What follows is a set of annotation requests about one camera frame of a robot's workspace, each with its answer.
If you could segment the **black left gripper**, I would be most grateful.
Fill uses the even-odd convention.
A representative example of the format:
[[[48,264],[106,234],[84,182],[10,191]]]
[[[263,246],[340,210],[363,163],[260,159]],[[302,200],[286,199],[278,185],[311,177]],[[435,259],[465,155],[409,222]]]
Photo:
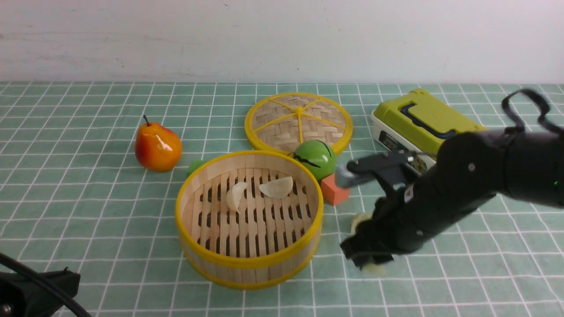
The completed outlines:
[[[65,268],[40,273],[69,297],[78,294],[81,275]],[[0,273],[0,315],[2,317],[52,317],[63,307],[60,299],[17,273]]]

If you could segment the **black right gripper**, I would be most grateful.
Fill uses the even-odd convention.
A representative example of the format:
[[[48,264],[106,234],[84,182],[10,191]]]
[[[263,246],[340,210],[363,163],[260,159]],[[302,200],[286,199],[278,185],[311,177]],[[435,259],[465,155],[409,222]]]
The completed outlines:
[[[425,197],[405,202],[401,193],[379,199],[371,218],[361,221],[355,233],[340,244],[346,259],[356,267],[381,265],[395,255],[421,249],[445,231],[445,208]]]

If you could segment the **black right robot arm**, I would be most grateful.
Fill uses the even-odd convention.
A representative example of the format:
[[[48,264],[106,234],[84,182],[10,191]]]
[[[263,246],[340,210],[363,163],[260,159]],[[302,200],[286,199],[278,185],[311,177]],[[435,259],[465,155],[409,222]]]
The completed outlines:
[[[377,153],[336,170],[342,188],[377,181],[385,191],[372,216],[341,243],[361,268],[411,254],[501,194],[563,208],[563,137],[515,129],[463,133],[440,146],[436,163],[417,174],[413,151]]]

